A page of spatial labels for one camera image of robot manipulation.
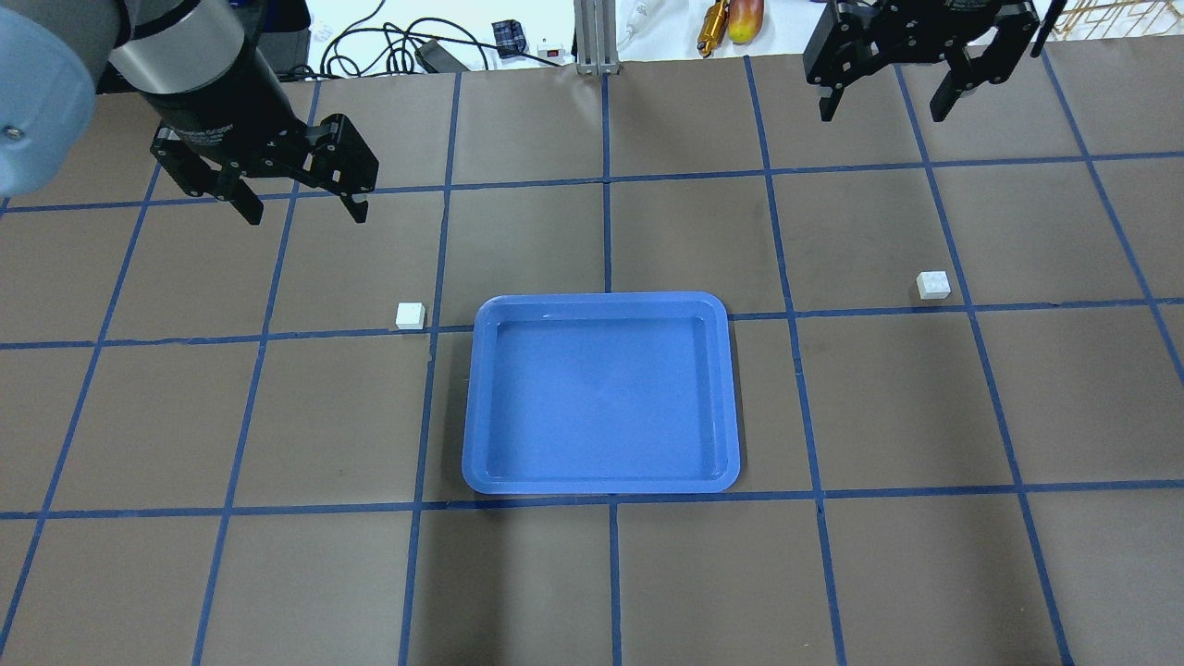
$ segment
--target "metal post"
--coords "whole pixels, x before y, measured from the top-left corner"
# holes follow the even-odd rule
[[[574,0],[579,57],[575,71],[586,75],[617,73],[616,0]]]

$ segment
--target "robotic arm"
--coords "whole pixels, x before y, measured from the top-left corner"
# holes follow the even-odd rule
[[[1064,0],[1053,0],[1032,57],[1063,8]],[[860,77],[892,63],[945,60],[950,72],[929,101],[933,120],[941,122],[960,96],[1009,78],[1040,24],[1030,0],[828,0],[806,45],[806,81],[830,88],[818,102],[822,120],[829,121]],[[992,27],[991,44],[971,58],[966,44]]]
[[[263,203],[242,177],[285,177],[366,220],[378,159],[346,116],[309,127],[292,114],[226,0],[0,0],[0,62],[19,64],[0,77],[0,193],[53,178],[108,59],[160,114],[153,155],[188,196],[258,224]]]

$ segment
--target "blue tray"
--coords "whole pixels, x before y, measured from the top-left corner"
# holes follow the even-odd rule
[[[498,296],[472,340],[477,492],[714,493],[740,474],[728,318],[710,294]]]

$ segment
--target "white cube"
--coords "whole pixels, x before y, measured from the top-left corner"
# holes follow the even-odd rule
[[[399,303],[394,312],[394,327],[399,331],[422,331],[427,318],[424,303]]]
[[[940,301],[950,295],[950,278],[944,270],[926,270],[916,276],[916,290],[921,300]]]

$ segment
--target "white cube-shaped plug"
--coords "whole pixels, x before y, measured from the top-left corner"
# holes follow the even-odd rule
[[[399,331],[422,331],[425,319],[427,308],[424,303],[399,303],[394,310],[394,327]]]
[[[940,301],[950,295],[950,278],[944,270],[926,270],[916,276],[916,290],[924,301]]]

